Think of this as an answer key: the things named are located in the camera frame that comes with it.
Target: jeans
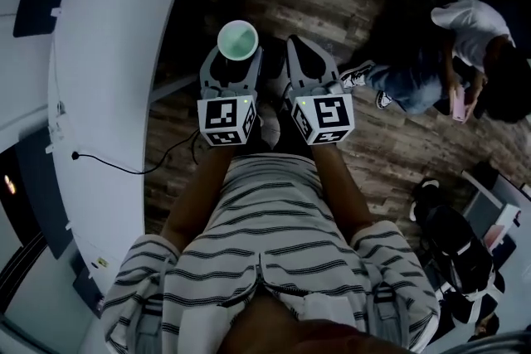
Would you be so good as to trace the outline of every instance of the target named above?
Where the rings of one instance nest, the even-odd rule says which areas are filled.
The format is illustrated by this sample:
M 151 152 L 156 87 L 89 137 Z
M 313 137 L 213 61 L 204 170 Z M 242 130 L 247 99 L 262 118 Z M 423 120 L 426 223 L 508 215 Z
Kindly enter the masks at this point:
M 238 146 L 234 156 L 252 155 L 253 153 L 289 153 L 307 157 L 313 161 L 314 155 L 311 147 L 304 140 L 290 113 L 287 110 L 281 111 L 277 114 L 277 118 L 280 124 L 280 138 L 273 150 L 267 142 L 262 140 L 260 120 L 255 119 L 247 143 Z
M 410 65 L 376 65 L 365 83 L 383 90 L 409 114 L 422 114 L 438 100 L 447 98 L 441 81 L 444 56 L 437 46 L 421 46 Z

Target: black sneaker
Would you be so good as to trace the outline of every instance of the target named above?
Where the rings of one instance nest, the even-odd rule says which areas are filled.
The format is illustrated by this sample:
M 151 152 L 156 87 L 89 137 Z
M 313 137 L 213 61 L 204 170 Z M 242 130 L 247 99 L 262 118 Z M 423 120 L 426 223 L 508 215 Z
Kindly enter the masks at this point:
M 343 82 L 343 87 L 345 89 L 350 89 L 358 85 L 365 85 L 365 75 L 375 66 L 376 64 L 369 60 L 365 61 L 356 68 L 351 68 L 342 72 L 339 78 Z
M 392 104 L 392 97 L 388 96 L 383 90 L 380 90 L 376 95 L 376 106 L 378 109 L 385 109 Z

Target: person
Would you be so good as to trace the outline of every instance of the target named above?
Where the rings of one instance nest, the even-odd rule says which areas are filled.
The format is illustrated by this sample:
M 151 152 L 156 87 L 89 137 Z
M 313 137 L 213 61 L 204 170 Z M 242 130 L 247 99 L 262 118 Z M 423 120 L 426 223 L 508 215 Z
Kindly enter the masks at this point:
M 112 352 L 400 354 L 430 341 L 438 302 L 402 233 L 369 212 L 334 144 L 309 147 L 287 111 L 279 121 L 273 151 L 257 125 L 247 145 L 210 149 L 162 233 L 134 242 L 103 306 Z
M 465 121 L 485 89 L 489 116 L 515 123 L 531 113 L 527 89 L 531 68 L 514 46 L 503 17 L 479 0 L 461 0 L 436 7 L 413 63 L 382 65 L 365 61 L 341 74 L 345 88 L 369 85 L 378 90 L 376 104 L 384 109 L 393 101 L 410 114 L 421 114 L 441 99 L 453 111 L 460 85 L 465 92 Z M 474 67 L 471 81 L 454 70 L 453 57 Z
M 498 332 L 499 329 L 499 317 L 495 313 L 491 313 L 485 318 L 478 320 L 475 324 L 474 335 L 468 340 L 468 342 L 477 341 L 484 337 L 492 337 Z

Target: wooden floor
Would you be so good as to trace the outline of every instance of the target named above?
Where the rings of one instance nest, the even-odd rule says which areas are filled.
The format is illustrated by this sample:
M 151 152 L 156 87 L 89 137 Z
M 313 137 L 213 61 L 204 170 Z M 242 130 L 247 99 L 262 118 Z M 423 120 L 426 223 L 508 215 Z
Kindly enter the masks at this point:
M 366 46 L 375 23 L 388 10 L 399 11 L 398 21 L 429 10 L 437 0 L 208 0 L 204 7 L 206 36 L 215 36 L 232 19 L 246 19 L 259 32 L 286 38 L 306 36 L 329 51 L 339 64 Z M 382 51 L 407 41 L 408 25 L 396 24 L 380 41 Z M 417 226 L 408 220 L 412 188 L 424 177 L 441 181 L 449 203 L 461 209 L 472 188 L 460 171 L 489 159 L 514 184 L 531 182 L 530 133 L 527 121 L 505 125 L 487 118 L 459 125 L 430 109 L 406 115 L 395 104 L 386 110 L 374 106 L 375 93 L 357 88 L 353 93 L 356 130 L 341 143 L 343 156 L 374 214 L 385 216 L 402 229 L 413 246 Z M 146 164 L 197 128 L 193 90 L 170 95 L 152 105 L 149 115 Z M 274 126 L 266 132 L 275 136 Z M 146 232 L 159 232 L 173 200 L 193 174 L 190 142 L 174 149 L 169 160 L 145 177 Z M 195 153 L 200 161 L 207 145 L 199 137 Z

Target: black cable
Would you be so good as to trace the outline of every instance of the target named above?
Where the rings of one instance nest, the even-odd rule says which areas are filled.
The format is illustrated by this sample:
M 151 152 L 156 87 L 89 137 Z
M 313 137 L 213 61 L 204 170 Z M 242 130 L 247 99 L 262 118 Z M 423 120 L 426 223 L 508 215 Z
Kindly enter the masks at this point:
M 86 157 L 86 158 L 93 158 L 95 159 L 96 161 L 99 161 L 105 165 L 108 165 L 109 167 L 112 167 L 112 168 L 116 168 L 117 170 L 120 170 L 120 171 L 123 171 L 123 172 L 127 172 L 128 174 L 135 174 L 135 175 L 142 175 L 142 174 L 148 174 L 150 172 L 154 172 L 157 168 L 159 168 L 161 165 L 163 165 L 163 162 L 164 162 L 164 159 L 166 159 L 166 157 L 168 156 L 169 152 L 176 148 L 177 146 L 187 142 L 188 140 L 190 140 L 191 138 L 193 138 L 194 136 L 197 137 L 197 135 L 199 134 L 199 129 L 195 130 L 192 134 L 190 134 L 187 138 L 185 138 L 184 140 L 182 140 L 181 142 L 179 143 L 175 143 L 170 149 L 168 149 L 162 159 L 158 162 L 158 164 L 151 168 L 150 170 L 147 170 L 147 171 L 144 171 L 144 172 L 131 172 L 130 170 L 126 170 L 125 168 L 122 168 L 122 167 L 118 167 L 117 165 L 114 165 L 114 164 L 111 164 L 110 162 L 106 162 L 104 161 L 103 159 L 99 159 L 98 157 L 95 157 L 94 155 L 88 155 L 86 153 L 78 153 L 78 152 L 73 152 L 72 153 L 72 159 L 73 160 L 76 160 L 78 159 L 79 157 Z
M 196 161 L 196 153 L 195 153 L 197 136 L 199 136 L 199 133 L 196 133 L 195 137 L 192 139 L 192 145 L 190 146 L 190 150 L 192 151 L 193 161 L 196 163 L 196 165 L 199 165 L 199 162 Z

